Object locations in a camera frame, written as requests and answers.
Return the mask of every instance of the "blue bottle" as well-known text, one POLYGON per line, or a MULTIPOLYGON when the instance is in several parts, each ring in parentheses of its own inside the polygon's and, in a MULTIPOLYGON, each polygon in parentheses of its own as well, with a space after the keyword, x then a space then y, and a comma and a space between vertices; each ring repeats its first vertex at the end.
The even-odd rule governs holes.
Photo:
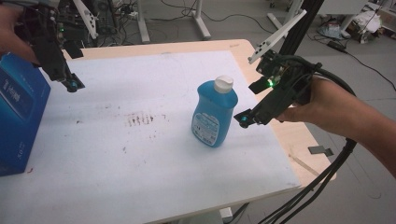
POLYGON ((192 116, 192 133, 210 147, 224 141, 233 117, 238 96, 233 79, 221 76, 198 87, 199 102, 192 116))

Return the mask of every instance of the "white table surface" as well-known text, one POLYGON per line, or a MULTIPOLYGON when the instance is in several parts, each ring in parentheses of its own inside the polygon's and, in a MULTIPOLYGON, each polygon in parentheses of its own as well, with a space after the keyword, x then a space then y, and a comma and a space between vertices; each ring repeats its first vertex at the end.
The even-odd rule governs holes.
POLYGON ((299 186, 270 126, 232 120, 219 148, 191 133, 196 88, 234 79, 234 113, 257 104, 230 51, 71 62, 86 85, 51 82, 27 171, 0 178, 0 223, 146 223, 299 186))

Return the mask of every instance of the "bottle label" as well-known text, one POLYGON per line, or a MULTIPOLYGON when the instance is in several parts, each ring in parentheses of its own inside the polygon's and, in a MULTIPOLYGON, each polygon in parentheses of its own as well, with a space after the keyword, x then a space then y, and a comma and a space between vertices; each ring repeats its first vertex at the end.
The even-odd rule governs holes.
POLYGON ((219 121, 206 113, 197 113, 192 120, 192 131, 201 141, 213 146, 219 135, 219 121))

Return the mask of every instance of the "gray floor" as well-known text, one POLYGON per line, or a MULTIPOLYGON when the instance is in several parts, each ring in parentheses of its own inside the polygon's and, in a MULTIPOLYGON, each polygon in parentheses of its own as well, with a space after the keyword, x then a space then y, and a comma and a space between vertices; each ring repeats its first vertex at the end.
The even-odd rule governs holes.
MULTIPOLYGON (((181 16, 181 8, 165 6, 158 0, 142 2, 144 15, 148 19, 172 19, 181 16)), ((184 4, 181 0, 165 2, 181 7, 184 4)), ((192 0, 185 1, 187 7, 192 3, 192 0)), ((269 2, 265 0, 205 0, 203 11, 214 20, 221 20, 233 14, 248 15, 259 21, 262 27, 273 32, 275 28, 266 18, 266 13, 274 12, 282 20, 286 15, 286 6, 286 0, 277 1, 275 8, 269 8, 269 2)), ((225 21, 212 21, 203 15, 203 19, 212 40, 243 38, 254 46, 270 35, 247 17, 233 16, 225 21)), ((308 32, 311 36, 316 34, 315 28, 319 24, 320 18, 317 18, 308 32)), ((175 21, 148 20, 147 25, 153 44, 202 40, 191 18, 175 21)), ((127 21, 125 26, 125 43, 141 44, 136 22, 127 21)), ((275 50, 280 49, 281 42, 274 47, 275 50)), ((396 40, 381 36, 364 45, 351 40, 347 43, 346 50, 396 83, 396 40)), ((351 56, 312 41, 307 36, 296 54, 312 63, 323 63, 323 68, 345 80, 363 101, 396 120, 396 92, 376 72, 362 66, 351 56)), ((310 124, 307 126, 320 145, 330 147, 335 154, 340 152, 345 143, 342 137, 325 133, 310 124)), ((330 161, 334 159, 335 155, 329 158, 330 161)), ((259 222, 296 192, 251 203, 238 223, 259 222)), ((338 172, 337 178, 290 223, 396 223, 395 210, 396 180, 367 150, 357 146, 353 155, 338 172)))

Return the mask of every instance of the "blue box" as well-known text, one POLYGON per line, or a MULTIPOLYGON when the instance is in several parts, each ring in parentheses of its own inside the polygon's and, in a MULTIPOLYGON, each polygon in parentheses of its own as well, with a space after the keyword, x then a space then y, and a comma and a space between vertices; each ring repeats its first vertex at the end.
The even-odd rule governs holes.
POLYGON ((0 61, 0 176, 23 173, 50 95, 40 70, 16 55, 0 61))

